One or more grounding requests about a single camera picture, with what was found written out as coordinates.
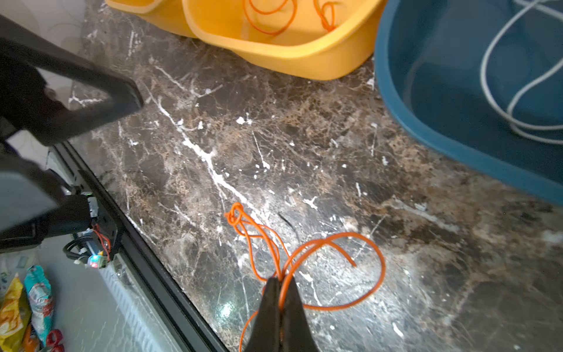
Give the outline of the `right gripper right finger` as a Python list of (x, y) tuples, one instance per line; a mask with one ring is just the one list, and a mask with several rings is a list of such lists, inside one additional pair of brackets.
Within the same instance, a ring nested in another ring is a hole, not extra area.
[(290, 280), (282, 312), (281, 351), (318, 352), (294, 279)]

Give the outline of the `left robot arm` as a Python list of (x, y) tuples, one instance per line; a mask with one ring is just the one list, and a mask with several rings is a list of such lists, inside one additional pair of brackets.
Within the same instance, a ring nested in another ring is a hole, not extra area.
[[(46, 70), (105, 92), (106, 98), (69, 110), (48, 94)], [(20, 157), (8, 143), (28, 131), (51, 147), (139, 111), (134, 81), (95, 65), (1, 18), (1, 251), (33, 248), (44, 238), (89, 225), (88, 202), (67, 196), (61, 179)]]

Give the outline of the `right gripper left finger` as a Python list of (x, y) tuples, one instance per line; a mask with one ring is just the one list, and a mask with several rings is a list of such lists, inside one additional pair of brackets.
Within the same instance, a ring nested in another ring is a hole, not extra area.
[(277, 278), (272, 277), (265, 285), (245, 351), (280, 351), (281, 313), (279, 310), (279, 294), (280, 282)]

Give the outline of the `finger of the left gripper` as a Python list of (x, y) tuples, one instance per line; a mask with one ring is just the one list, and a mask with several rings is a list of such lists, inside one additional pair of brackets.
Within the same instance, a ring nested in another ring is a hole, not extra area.
[(28, 131), (55, 145), (143, 105), (131, 79), (1, 17), (1, 141)]

